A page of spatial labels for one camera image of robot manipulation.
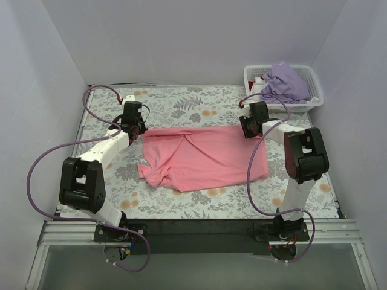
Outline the pink t shirt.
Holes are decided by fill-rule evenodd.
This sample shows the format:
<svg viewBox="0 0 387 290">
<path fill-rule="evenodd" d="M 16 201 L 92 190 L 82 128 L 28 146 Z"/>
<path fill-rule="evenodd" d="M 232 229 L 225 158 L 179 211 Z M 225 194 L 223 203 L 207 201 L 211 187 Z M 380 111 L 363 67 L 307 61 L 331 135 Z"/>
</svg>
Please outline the pink t shirt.
<svg viewBox="0 0 387 290">
<path fill-rule="evenodd" d="M 238 125 L 150 129 L 143 135 L 147 163 L 137 165 L 138 174 L 152 187 L 180 192 L 242 184 L 258 140 L 246 139 Z M 251 181 L 268 176 L 264 143 L 255 155 Z"/>
</svg>

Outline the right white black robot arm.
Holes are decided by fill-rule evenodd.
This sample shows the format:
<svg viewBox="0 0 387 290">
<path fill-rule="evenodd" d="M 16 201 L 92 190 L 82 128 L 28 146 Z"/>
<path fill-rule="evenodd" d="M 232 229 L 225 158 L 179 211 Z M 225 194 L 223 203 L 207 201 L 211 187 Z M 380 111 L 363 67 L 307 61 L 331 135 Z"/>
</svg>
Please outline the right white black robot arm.
<svg viewBox="0 0 387 290">
<path fill-rule="evenodd" d="M 311 189 L 329 169 L 329 160 L 322 134 L 318 128 L 291 126 L 286 120 L 269 116 L 266 103 L 240 101 L 243 115 L 239 121 L 246 139 L 258 137 L 247 168 L 247 182 L 251 181 L 255 155 L 270 139 L 283 145 L 288 183 L 282 204 L 275 213 L 265 213 L 272 221 L 254 225 L 253 234 L 258 241 L 284 240 L 307 236 L 304 215 Z"/>
</svg>

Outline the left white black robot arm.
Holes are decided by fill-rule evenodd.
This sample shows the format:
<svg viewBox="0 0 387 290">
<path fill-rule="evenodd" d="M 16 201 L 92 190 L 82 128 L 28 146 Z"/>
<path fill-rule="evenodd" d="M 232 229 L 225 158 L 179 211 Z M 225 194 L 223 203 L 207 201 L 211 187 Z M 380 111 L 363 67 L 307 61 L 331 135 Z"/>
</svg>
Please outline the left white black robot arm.
<svg viewBox="0 0 387 290">
<path fill-rule="evenodd" d="M 133 95 L 123 98 L 123 113 L 114 119 L 106 140 L 99 141 L 77 158 L 67 158 L 62 165 L 59 201 L 94 220 L 118 227 L 126 216 L 106 199 L 104 171 L 113 159 L 129 147 L 147 128 L 142 117 L 143 103 Z"/>
</svg>

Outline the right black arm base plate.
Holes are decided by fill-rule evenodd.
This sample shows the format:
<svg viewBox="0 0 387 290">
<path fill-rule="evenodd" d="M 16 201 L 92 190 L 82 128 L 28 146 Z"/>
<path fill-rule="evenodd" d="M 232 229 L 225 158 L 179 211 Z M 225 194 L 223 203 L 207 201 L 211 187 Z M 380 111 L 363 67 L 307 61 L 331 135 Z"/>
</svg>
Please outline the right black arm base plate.
<svg viewBox="0 0 387 290">
<path fill-rule="evenodd" d="M 257 242 L 285 242 L 290 238 L 296 238 L 297 242 L 310 240 L 305 222 L 285 222 L 279 225 L 271 221 L 259 221 L 253 224 L 252 230 L 252 236 Z"/>
</svg>

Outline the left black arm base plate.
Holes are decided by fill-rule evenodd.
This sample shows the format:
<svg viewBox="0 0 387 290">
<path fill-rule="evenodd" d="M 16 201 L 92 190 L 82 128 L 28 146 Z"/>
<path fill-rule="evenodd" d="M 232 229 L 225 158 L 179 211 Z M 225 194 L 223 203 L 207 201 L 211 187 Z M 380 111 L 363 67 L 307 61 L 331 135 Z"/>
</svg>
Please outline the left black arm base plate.
<svg viewBox="0 0 387 290">
<path fill-rule="evenodd" d="M 148 231 L 148 226 L 144 223 L 128 223 L 123 226 L 123 228 L 128 228 L 132 231 L 135 231 L 138 234 L 145 236 Z M 135 234 L 129 233 L 123 230 L 116 230 L 111 227 L 98 224 L 94 232 L 94 242 L 104 242 L 104 243 L 113 243 L 113 242 L 131 242 L 137 236 Z"/>
</svg>

